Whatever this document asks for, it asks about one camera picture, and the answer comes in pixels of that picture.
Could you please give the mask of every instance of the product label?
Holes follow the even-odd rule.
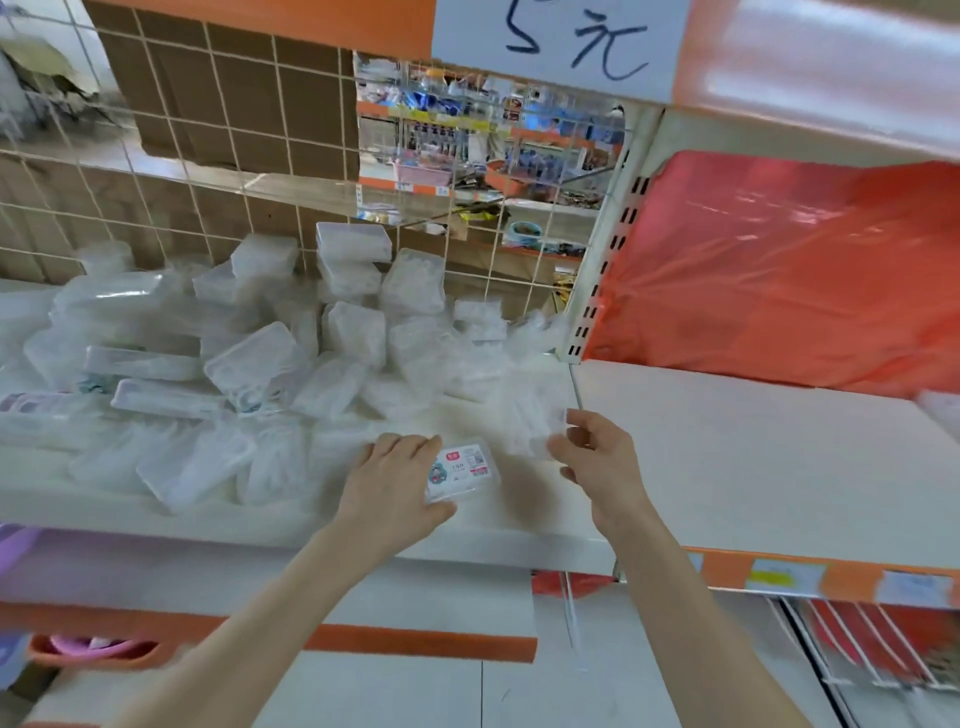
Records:
[[[752,592],[819,596],[820,580],[826,571],[827,567],[823,564],[756,559],[747,577],[747,589]]]
[[[443,449],[427,476],[427,497],[437,500],[472,490],[490,474],[490,464],[480,446]]]
[[[908,607],[949,609],[953,579],[933,573],[885,571],[876,587],[876,601]]]

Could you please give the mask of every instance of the pink plastic item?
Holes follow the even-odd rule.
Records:
[[[9,570],[33,547],[40,530],[14,523],[0,523],[0,574]]]
[[[84,662],[93,662],[94,660],[103,660],[107,657],[115,657],[130,649],[133,649],[140,643],[136,640],[124,640],[116,644],[108,644],[105,647],[91,647],[90,640],[78,640],[73,637],[62,637],[52,635],[50,644],[57,649],[61,655],[73,657]]]
[[[446,187],[450,184],[450,170],[416,167],[394,162],[396,181],[401,184],[424,184],[428,187]]]

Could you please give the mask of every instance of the white shelf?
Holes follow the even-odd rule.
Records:
[[[913,402],[632,364],[574,367],[684,546],[960,567],[960,446]]]
[[[566,364],[553,356],[531,371],[555,377],[576,406]],[[494,401],[475,404],[444,397],[403,434],[440,433],[447,442],[480,436],[491,446],[503,483],[465,498],[453,520],[404,552],[414,559],[497,564],[528,569],[611,574],[613,552],[597,532],[583,492],[560,477],[558,465],[507,455]],[[302,546],[329,517],[295,503],[241,506],[224,493],[179,516],[143,495],[84,488],[66,475],[71,455],[0,447],[0,513],[4,521],[49,528],[104,531],[250,546]]]

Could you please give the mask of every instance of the shelf label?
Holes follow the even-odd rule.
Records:
[[[667,104],[690,2],[437,0],[433,57]]]
[[[952,592],[953,579],[950,576],[885,571],[876,587],[875,600],[880,604],[948,609]]]
[[[747,589],[751,592],[819,596],[820,580],[826,571],[824,564],[756,559],[747,577]]]

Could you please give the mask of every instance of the paper sign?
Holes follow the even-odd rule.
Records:
[[[880,604],[948,609],[952,592],[953,579],[949,576],[885,571],[876,587],[876,601]]]
[[[756,559],[747,577],[747,589],[751,592],[819,596],[820,580],[826,571],[823,564]]]
[[[690,0],[437,0],[433,57],[670,102]]]

